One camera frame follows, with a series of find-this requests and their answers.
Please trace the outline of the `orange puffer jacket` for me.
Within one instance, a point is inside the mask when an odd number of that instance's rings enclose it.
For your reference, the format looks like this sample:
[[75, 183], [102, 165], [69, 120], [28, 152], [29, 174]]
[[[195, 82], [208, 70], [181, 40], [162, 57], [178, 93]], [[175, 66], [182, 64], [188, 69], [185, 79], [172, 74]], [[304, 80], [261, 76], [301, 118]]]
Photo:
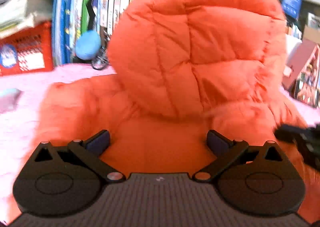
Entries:
[[133, 0], [114, 74], [47, 90], [12, 226], [319, 226], [285, 23], [279, 0]]

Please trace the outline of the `pink bunny-print blanket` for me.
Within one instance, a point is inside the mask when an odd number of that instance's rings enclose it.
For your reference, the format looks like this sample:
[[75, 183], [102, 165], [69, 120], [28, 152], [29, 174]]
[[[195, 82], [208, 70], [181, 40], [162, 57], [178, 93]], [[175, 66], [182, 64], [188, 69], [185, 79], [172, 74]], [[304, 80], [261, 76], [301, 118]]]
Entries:
[[41, 141], [63, 146], [107, 129], [111, 145], [101, 158], [124, 174], [195, 173], [214, 159], [205, 145], [210, 129], [259, 146], [281, 124], [304, 128], [319, 122], [317, 111], [279, 87], [268, 90], [270, 75], [258, 75], [243, 62], [200, 65], [195, 78], [196, 85], [188, 74], [169, 78], [181, 106], [172, 116], [168, 100], [156, 102], [157, 90], [143, 95], [145, 79], [133, 82], [111, 70], [98, 74], [69, 65], [3, 79], [1, 86], [13, 83], [22, 94], [1, 115], [1, 220], [10, 223], [20, 215], [12, 186]]

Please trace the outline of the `miniature black bicycle model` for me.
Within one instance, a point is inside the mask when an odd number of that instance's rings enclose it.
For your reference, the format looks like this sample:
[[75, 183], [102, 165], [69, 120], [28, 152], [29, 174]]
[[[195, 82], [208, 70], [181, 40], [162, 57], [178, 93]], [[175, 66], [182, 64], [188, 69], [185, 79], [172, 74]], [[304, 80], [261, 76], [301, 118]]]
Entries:
[[94, 70], [104, 70], [109, 66], [107, 53], [108, 42], [106, 42], [98, 51], [97, 55], [91, 61], [91, 67]]

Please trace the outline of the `red plastic crate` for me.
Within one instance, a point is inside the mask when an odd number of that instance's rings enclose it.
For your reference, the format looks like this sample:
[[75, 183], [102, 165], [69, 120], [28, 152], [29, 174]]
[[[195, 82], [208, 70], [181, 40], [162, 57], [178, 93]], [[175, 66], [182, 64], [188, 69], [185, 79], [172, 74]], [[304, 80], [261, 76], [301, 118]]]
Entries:
[[1, 76], [52, 71], [52, 23], [1, 39]]

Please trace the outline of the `blue plush ball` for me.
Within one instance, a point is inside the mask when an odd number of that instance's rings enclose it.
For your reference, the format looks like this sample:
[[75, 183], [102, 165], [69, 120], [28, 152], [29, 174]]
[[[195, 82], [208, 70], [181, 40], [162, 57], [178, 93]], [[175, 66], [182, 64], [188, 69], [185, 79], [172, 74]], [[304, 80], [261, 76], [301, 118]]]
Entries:
[[101, 47], [101, 39], [97, 31], [84, 32], [75, 44], [75, 55], [84, 61], [93, 59]]

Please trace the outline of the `row of upright books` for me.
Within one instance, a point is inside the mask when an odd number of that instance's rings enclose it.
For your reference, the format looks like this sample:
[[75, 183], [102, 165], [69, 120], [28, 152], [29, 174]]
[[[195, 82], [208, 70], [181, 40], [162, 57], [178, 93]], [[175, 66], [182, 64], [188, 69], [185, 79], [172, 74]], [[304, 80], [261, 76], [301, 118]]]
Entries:
[[110, 41], [119, 18], [132, 0], [53, 0], [53, 64], [90, 63], [75, 55], [77, 39], [88, 30], [100, 36], [101, 47]]

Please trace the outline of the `stack of papers and books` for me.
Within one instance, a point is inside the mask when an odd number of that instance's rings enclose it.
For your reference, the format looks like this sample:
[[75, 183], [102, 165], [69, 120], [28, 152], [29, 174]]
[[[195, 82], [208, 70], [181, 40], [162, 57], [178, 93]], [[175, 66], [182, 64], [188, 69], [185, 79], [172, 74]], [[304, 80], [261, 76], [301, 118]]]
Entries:
[[50, 21], [53, 0], [1, 0], [1, 39]]

